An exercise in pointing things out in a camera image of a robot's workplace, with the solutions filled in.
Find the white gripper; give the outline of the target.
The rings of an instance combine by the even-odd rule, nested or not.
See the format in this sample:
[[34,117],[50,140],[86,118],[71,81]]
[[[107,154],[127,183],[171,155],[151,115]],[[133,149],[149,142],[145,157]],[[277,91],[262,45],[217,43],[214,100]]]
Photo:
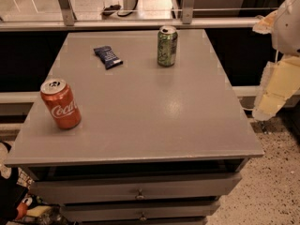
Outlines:
[[268,62],[263,70],[252,116],[267,121],[300,89],[300,0],[285,0],[277,11],[259,19],[252,31],[272,33],[273,48],[294,55],[283,56],[277,63]]

